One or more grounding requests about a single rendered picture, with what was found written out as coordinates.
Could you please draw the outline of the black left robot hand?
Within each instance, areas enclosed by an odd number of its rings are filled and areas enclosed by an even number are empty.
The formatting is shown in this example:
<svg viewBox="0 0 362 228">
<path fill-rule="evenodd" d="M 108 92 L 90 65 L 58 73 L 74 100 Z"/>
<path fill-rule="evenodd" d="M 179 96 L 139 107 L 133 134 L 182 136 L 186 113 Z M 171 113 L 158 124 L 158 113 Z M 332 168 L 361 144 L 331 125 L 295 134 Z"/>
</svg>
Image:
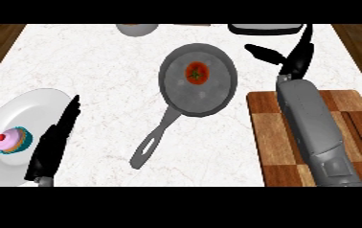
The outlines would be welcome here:
<svg viewBox="0 0 362 228">
<path fill-rule="evenodd" d="M 27 181 L 37 183 L 40 177 L 46 176 L 53 178 L 56 174 L 68 137 L 81 114 L 80 107 L 80 96 L 75 96 L 65 107 L 58 123 L 49 127 L 40 138 L 24 176 Z"/>
</svg>

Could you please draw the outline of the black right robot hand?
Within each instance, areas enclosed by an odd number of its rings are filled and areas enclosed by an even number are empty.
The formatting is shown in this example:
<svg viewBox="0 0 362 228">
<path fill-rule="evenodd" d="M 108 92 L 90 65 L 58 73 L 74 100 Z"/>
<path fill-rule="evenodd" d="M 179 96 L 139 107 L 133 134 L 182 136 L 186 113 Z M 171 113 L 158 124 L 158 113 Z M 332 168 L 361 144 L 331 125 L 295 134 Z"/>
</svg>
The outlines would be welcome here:
<svg viewBox="0 0 362 228">
<path fill-rule="evenodd" d="M 281 64 L 279 75 L 287 75 L 291 80 L 300 80 L 307 73 L 313 59 L 312 37 L 313 25 L 309 24 L 300 41 L 287 57 L 278 51 L 253 44 L 247 44 L 245 49 L 257 59 L 275 65 Z"/>
</svg>

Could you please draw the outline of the red tomato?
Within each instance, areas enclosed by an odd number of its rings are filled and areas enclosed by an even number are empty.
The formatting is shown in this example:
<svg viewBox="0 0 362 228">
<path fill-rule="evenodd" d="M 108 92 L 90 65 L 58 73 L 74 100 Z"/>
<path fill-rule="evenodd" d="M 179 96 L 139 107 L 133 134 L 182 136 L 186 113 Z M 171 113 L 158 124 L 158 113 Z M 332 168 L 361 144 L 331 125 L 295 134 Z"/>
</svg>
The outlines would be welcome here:
<svg viewBox="0 0 362 228">
<path fill-rule="evenodd" d="M 210 78 L 210 68 L 201 61 L 188 64 L 183 71 L 185 78 L 191 84 L 201 85 Z"/>
</svg>

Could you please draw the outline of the grey frying pan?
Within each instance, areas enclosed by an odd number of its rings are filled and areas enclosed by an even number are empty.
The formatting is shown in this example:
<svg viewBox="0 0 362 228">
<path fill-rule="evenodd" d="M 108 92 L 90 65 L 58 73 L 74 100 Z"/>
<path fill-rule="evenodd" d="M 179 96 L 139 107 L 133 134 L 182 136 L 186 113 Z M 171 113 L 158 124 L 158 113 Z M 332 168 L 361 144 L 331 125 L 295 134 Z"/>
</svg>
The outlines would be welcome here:
<svg viewBox="0 0 362 228">
<path fill-rule="evenodd" d="M 211 44 L 180 46 L 160 66 L 158 87 L 167 103 L 158 127 L 137 146 L 130 166 L 139 169 L 158 146 L 165 128 L 180 115 L 205 117 L 229 104 L 238 85 L 238 72 L 226 53 Z"/>
</svg>

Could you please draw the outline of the wooden cutting board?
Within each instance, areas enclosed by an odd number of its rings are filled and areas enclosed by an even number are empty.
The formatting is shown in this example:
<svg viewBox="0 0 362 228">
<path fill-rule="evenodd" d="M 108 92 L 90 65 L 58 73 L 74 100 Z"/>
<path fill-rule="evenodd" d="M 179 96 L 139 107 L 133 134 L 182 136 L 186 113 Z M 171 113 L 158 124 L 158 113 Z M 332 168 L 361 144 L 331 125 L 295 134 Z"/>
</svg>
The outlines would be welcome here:
<svg viewBox="0 0 362 228">
<path fill-rule="evenodd" d="M 355 90 L 321 90 L 319 94 L 340 127 L 346 154 L 362 178 L 362 96 Z M 247 94 L 263 181 L 267 187 L 313 187 L 294 137 L 281 114 L 276 93 Z"/>
</svg>

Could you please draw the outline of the pink cupcake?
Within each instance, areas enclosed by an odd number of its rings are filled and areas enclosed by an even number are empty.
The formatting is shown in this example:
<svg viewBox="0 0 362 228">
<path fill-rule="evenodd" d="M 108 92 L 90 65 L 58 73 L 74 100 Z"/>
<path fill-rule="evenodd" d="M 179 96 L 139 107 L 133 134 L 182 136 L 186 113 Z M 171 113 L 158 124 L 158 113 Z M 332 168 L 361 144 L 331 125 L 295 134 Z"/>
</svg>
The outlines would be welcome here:
<svg viewBox="0 0 362 228">
<path fill-rule="evenodd" d="M 16 126 L 0 134 L 0 153 L 13 154 L 27 150 L 32 143 L 32 134 L 22 127 Z"/>
</svg>

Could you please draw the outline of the white plate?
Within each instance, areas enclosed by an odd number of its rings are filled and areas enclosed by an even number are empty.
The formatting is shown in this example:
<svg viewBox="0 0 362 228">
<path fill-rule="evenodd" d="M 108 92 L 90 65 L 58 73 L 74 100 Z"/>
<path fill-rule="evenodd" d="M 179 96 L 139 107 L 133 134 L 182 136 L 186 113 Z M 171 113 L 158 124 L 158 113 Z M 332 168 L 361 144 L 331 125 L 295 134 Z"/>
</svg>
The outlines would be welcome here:
<svg viewBox="0 0 362 228">
<path fill-rule="evenodd" d="M 16 96 L 0 107 L 0 133 L 22 126 L 32 135 L 30 147 L 16 153 L 0 153 L 0 187 L 25 183 L 28 163 L 40 137 L 59 121 L 71 97 L 58 89 L 40 88 Z"/>
</svg>

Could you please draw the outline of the black and grey appliance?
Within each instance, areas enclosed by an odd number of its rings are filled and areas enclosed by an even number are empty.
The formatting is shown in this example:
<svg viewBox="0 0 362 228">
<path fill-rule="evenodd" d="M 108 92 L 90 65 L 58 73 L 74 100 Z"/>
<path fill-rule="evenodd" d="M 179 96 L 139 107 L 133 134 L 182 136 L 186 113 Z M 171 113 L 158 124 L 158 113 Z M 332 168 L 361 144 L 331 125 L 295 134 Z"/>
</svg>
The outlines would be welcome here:
<svg viewBox="0 0 362 228">
<path fill-rule="evenodd" d="M 228 29 L 233 34 L 281 35 L 297 34 L 301 24 L 229 24 Z"/>
</svg>

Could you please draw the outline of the grey bowl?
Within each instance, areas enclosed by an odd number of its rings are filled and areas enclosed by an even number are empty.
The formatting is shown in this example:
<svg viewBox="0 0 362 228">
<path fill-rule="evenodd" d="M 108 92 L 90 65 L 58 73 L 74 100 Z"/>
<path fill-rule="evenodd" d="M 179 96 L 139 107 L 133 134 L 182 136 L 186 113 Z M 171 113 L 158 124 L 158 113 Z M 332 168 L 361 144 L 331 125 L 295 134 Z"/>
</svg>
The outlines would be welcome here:
<svg viewBox="0 0 362 228">
<path fill-rule="evenodd" d="M 127 36 L 139 37 L 151 34 L 157 29 L 157 24 L 117 24 L 117 29 Z"/>
</svg>

